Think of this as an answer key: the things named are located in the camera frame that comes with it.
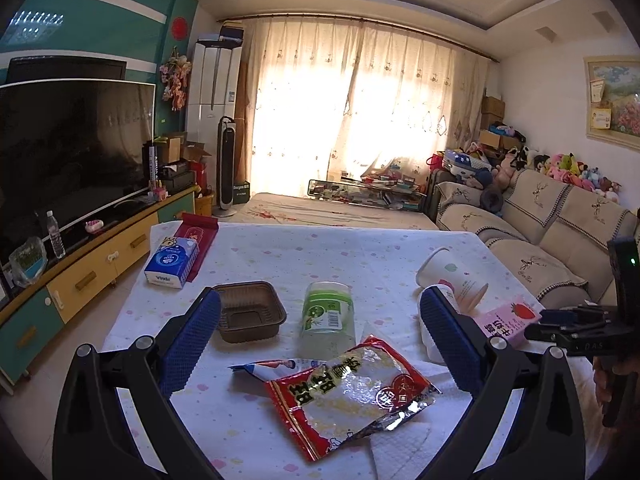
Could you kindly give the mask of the beige sofa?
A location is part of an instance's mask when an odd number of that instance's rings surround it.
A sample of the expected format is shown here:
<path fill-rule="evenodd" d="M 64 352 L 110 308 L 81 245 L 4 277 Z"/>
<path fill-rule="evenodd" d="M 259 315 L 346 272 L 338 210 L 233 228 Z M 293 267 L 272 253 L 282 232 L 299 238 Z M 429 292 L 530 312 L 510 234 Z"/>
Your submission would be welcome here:
<path fill-rule="evenodd" d="M 477 188 L 440 182 L 435 193 L 436 226 L 477 235 L 545 308 L 616 305 L 608 241 L 639 236 L 630 210 L 529 169 L 515 175 L 498 214 L 480 206 Z"/>

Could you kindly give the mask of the blue tissue box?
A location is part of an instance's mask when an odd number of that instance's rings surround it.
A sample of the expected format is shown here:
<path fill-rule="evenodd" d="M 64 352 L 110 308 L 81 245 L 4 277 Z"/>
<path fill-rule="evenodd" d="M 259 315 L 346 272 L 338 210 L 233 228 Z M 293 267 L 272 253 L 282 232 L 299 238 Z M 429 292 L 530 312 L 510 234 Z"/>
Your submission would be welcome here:
<path fill-rule="evenodd" d="M 194 238 L 166 236 L 144 269 L 146 281 L 152 285 L 182 289 L 199 251 Z"/>

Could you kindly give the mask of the blue white snack wrapper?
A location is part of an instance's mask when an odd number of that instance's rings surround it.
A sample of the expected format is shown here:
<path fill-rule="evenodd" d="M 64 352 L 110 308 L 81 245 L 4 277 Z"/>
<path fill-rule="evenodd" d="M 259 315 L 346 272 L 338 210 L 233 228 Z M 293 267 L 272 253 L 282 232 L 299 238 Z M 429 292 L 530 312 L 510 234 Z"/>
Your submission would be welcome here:
<path fill-rule="evenodd" d="M 280 359 L 256 361 L 245 364 L 231 365 L 233 373 L 246 373 L 261 382 L 272 382 L 283 377 L 295 375 L 302 370 L 314 368 L 323 361 L 307 359 Z"/>

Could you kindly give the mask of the brown plastic tray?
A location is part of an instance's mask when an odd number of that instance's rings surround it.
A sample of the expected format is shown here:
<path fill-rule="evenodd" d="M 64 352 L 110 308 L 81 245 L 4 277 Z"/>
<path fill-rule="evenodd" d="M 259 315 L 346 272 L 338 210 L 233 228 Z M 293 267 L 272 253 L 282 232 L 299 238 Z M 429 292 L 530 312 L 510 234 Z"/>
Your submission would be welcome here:
<path fill-rule="evenodd" d="M 221 302 L 218 332 L 228 344 L 275 337 L 288 316 L 268 282 L 217 285 L 214 291 Z"/>

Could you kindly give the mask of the yellow teal tv cabinet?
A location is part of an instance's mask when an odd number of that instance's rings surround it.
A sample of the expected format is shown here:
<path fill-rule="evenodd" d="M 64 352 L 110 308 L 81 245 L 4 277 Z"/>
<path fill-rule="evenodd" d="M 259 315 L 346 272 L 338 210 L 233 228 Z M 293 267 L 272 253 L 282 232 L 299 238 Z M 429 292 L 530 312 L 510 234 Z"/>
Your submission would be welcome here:
<path fill-rule="evenodd" d="M 196 186 L 110 222 L 1 310 L 1 390 L 13 394 L 46 345 L 104 288 L 151 249 L 151 228 L 195 210 Z"/>

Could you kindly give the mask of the white plastic bottle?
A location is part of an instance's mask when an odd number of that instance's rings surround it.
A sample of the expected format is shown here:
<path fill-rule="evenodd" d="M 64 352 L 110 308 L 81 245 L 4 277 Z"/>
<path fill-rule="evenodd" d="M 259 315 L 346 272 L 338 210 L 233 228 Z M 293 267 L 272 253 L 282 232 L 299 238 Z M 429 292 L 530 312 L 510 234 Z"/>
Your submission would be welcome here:
<path fill-rule="evenodd" d="M 421 338 L 427 359 L 439 365 L 446 361 L 440 346 L 450 336 L 455 337 L 454 316 L 458 313 L 454 294 L 444 284 L 430 285 L 421 292 L 418 301 Z"/>

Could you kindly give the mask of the bag with green plant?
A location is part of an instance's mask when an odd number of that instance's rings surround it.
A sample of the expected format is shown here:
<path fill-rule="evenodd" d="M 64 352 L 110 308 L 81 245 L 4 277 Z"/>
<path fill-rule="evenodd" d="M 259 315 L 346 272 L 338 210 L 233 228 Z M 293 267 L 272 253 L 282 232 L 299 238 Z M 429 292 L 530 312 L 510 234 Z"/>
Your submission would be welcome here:
<path fill-rule="evenodd" d="M 18 287 L 35 285 L 47 266 L 46 248 L 38 237 L 29 237 L 9 256 L 13 281 Z"/>

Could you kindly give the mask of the red flat box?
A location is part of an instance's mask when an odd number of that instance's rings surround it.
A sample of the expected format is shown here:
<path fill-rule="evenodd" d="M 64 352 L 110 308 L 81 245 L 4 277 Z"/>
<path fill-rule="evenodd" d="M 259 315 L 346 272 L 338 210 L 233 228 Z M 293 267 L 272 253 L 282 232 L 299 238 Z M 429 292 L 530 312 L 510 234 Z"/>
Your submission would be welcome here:
<path fill-rule="evenodd" d="M 218 220 L 214 217 L 199 216 L 198 214 L 188 214 L 184 212 L 181 217 L 181 224 L 175 232 L 176 237 L 194 240 L 198 245 L 198 255 L 194 259 L 190 270 L 188 282 L 193 282 L 200 272 L 201 265 L 209 251 L 210 246 L 218 233 Z"/>

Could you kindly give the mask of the white dotted tablecloth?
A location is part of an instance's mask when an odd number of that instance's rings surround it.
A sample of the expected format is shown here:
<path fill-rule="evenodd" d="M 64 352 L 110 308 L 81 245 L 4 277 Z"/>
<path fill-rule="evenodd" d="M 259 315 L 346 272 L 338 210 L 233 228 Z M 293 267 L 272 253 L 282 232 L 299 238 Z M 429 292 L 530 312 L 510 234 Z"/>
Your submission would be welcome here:
<path fill-rule="evenodd" d="M 285 313 L 277 335 L 229 344 L 213 336 L 172 404 L 213 466 L 227 479 L 413 479 L 469 404 L 448 370 L 427 357 L 418 319 L 416 272 L 438 248 L 460 256 L 487 289 L 478 310 L 537 299 L 470 233 L 224 224 L 198 276 L 179 289 L 134 283 L 104 346 L 116 350 L 157 333 L 203 288 L 265 281 Z M 345 445 L 310 462 L 243 365 L 338 356 L 376 335 L 437 386 L 435 403 L 398 429 Z"/>

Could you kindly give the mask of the plush toy pile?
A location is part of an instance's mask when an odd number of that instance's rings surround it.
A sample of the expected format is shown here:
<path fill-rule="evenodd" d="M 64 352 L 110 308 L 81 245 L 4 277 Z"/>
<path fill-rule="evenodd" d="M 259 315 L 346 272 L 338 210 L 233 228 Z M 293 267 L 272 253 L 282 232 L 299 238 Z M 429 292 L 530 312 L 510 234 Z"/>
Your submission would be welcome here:
<path fill-rule="evenodd" d="M 468 148 L 447 148 L 427 159 L 427 166 L 422 210 L 432 219 L 447 200 L 442 189 L 446 183 L 477 190 L 480 208 L 498 214 L 525 170 L 597 193 L 613 202 L 620 200 L 620 184 L 601 174 L 599 168 L 587 165 L 572 153 L 548 155 L 533 150 L 519 132 L 500 136 L 483 130 L 480 140 Z"/>

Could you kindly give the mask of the large black television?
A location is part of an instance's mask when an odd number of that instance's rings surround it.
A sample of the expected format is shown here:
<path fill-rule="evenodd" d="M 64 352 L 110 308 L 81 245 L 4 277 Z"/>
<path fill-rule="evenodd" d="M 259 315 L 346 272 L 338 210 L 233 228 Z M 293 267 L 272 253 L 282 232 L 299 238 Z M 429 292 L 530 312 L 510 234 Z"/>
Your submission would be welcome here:
<path fill-rule="evenodd" d="M 47 237 L 47 214 L 66 229 L 146 188 L 155 93 L 154 84 L 89 78 L 2 86 L 3 260 Z"/>

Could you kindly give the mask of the low cluttered glass table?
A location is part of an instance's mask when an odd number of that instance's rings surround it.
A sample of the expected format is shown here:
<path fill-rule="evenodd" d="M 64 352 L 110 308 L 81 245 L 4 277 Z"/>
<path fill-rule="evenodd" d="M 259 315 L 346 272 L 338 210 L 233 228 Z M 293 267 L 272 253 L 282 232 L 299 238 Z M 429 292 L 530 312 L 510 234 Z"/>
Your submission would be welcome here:
<path fill-rule="evenodd" d="M 425 162 L 395 157 L 384 166 L 374 162 L 359 179 L 345 176 L 338 181 L 310 179 L 307 195 L 315 200 L 420 211 L 429 174 Z"/>

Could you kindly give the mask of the artificial flower bunch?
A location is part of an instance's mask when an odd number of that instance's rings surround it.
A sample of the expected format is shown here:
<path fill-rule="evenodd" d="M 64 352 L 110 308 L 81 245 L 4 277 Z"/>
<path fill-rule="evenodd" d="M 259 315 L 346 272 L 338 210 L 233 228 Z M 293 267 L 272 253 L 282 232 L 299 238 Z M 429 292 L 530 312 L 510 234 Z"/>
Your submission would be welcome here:
<path fill-rule="evenodd" d="M 191 61 L 177 47 L 173 47 L 167 61 L 160 66 L 162 100 L 170 104 L 173 112 L 180 112 L 186 106 L 191 72 Z"/>

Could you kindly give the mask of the white air conditioner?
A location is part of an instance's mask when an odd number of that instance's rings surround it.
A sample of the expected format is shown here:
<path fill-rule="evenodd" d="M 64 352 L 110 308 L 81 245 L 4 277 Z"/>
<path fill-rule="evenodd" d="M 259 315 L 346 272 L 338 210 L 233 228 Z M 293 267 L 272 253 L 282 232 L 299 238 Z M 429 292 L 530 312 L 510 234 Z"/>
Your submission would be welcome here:
<path fill-rule="evenodd" d="M 218 125 L 224 116 L 235 118 L 236 87 L 242 56 L 241 37 L 213 34 L 194 44 L 186 104 L 189 141 L 203 145 L 207 185 L 216 191 Z"/>

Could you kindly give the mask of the cream window curtain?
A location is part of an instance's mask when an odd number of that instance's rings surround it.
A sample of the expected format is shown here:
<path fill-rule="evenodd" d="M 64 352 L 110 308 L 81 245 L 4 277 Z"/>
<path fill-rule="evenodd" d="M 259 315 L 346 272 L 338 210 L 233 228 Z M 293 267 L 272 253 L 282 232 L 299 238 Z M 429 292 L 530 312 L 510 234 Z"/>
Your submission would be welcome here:
<path fill-rule="evenodd" d="M 398 27 L 323 16 L 250 18 L 241 84 L 253 193 L 424 165 L 477 136 L 491 62 Z"/>

